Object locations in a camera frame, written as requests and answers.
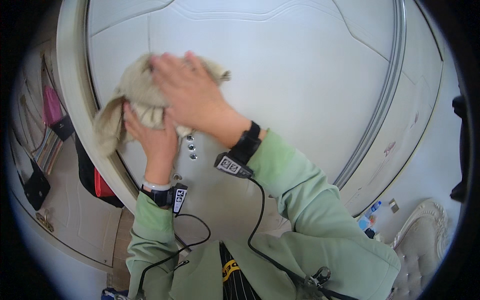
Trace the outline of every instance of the red bag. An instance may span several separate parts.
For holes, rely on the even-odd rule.
[[[109,197],[115,196],[115,193],[108,186],[108,184],[103,180],[102,175],[95,168],[95,193],[97,197]]]

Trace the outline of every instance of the towel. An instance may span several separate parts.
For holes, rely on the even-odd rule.
[[[123,72],[113,96],[94,119],[94,135],[98,151],[104,155],[112,154],[122,143],[132,141],[123,125],[123,102],[129,101],[139,121],[155,129],[163,129],[163,109],[169,106],[167,99],[153,81],[150,57],[153,53],[142,55]],[[203,57],[198,57],[212,80],[221,85],[230,80],[230,71]],[[180,138],[192,133],[191,128],[176,127]]]

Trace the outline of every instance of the door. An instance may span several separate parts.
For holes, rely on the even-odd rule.
[[[33,113],[33,116],[30,117],[41,120],[41,84],[38,79],[41,65],[40,54],[45,52],[55,59],[55,53],[52,51],[54,47],[52,48],[51,45],[55,45],[52,40],[40,44],[30,51],[24,61],[30,93],[26,89],[22,72],[19,73],[12,98],[11,114],[13,127],[21,141],[30,138],[29,130],[32,131],[33,138],[37,141],[39,133],[42,132],[42,129],[39,130],[35,126],[30,128],[26,126],[24,107],[18,104],[22,95],[25,96],[25,103]],[[80,183],[74,138],[73,135],[63,143],[58,160],[54,164],[52,172],[47,175],[51,189],[38,213],[46,217],[48,223],[53,226],[51,234],[61,242],[95,261],[111,266],[121,209],[92,196]],[[6,152],[9,187],[14,193],[16,201],[19,201],[34,219],[37,219],[37,212],[27,201],[17,176],[18,168],[24,179],[29,178],[32,172],[29,158],[14,139],[11,139],[10,142],[16,166],[13,164],[11,152]]]

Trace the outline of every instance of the door frame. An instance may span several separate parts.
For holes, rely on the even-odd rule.
[[[103,157],[96,150],[93,119],[97,112],[87,61],[86,17],[88,0],[63,1],[57,26],[57,64],[60,88],[77,137],[113,192],[135,213],[138,188],[117,153]]]

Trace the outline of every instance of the striped shirt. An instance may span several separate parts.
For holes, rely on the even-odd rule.
[[[223,266],[223,300],[260,300],[224,243],[220,243],[220,258]]]

